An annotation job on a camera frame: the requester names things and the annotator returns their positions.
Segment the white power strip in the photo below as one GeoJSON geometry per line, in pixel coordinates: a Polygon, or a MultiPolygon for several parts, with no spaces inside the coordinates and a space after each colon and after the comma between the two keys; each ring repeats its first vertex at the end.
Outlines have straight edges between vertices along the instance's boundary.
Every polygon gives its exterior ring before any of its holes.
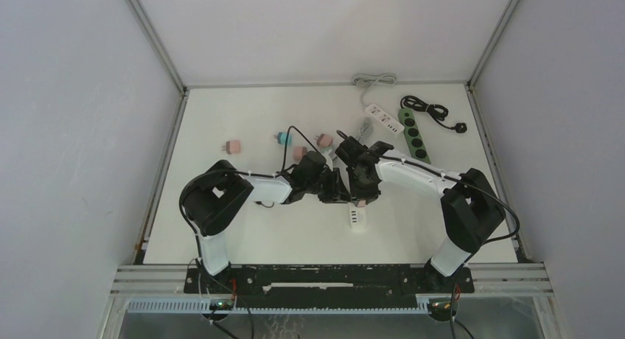
{"type": "Polygon", "coordinates": [[[366,106],[365,113],[395,136],[403,133],[405,129],[397,119],[374,103],[366,106]]]}
{"type": "Polygon", "coordinates": [[[353,232],[364,232],[367,226],[366,207],[349,204],[349,225],[353,232]]]}

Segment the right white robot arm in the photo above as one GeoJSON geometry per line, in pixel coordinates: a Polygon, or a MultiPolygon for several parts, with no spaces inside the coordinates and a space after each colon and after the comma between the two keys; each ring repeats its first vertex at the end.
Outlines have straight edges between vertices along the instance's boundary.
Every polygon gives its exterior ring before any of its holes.
{"type": "Polygon", "coordinates": [[[427,261],[425,275],[430,289],[446,291],[454,284],[455,273],[489,243],[506,219],[506,204],[478,169],[446,171],[406,156],[384,141],[367,147],[343,132],[339,136],[343,141],[336,154],[346,165],[356,207],[378,199],[380,184],[400,185],[439,201],[446,237],[427,261]]]}

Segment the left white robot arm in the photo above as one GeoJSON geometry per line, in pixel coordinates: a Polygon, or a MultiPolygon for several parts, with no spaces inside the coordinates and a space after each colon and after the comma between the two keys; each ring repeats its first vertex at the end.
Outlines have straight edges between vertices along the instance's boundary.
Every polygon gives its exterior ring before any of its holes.
{"type": "Polygon", "coordinates": [[[239,171],[227,160],[219,160],[193,178],[183,188],[178,207],[195,235],[204,286],[214,293],[229,286],[231,274],[226,268],[231,262],[222,233],[247,202],[288,205],[308,194],[322,203],[351,201],[339,169],[317,152],[306,153],[298,163],[272,175],[239,171]]]}

